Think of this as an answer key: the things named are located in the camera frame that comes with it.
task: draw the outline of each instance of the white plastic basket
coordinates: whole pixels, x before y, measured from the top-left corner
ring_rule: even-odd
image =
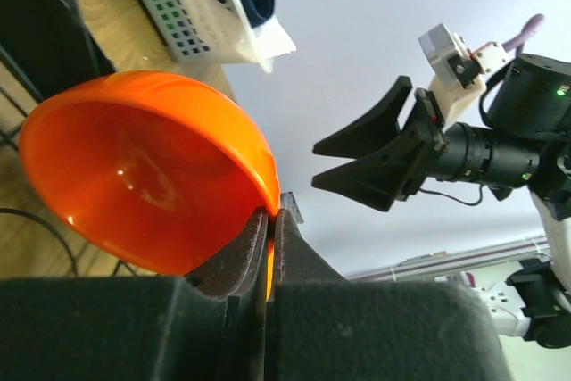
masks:
[[[178,61],[258,62],[271,71],[240,0],[142,1]]]

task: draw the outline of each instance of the purple cable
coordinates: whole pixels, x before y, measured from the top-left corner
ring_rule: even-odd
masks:
[[[514,36],[512,39],[502,44],[503,49],[506,50],[506,53],[515,49],[516,55],[521,54],[522,51],[524,50],[525,42],[527,42],[530,38],[535,36],[535,34],[539,31],[540,27],[543,25],[544,22],[545,22],[545,15],[543,15],[542,13],[534,15],[532,18],[530,18],[527,21],[527,23],[521,29],[521,32],[518,35]]]

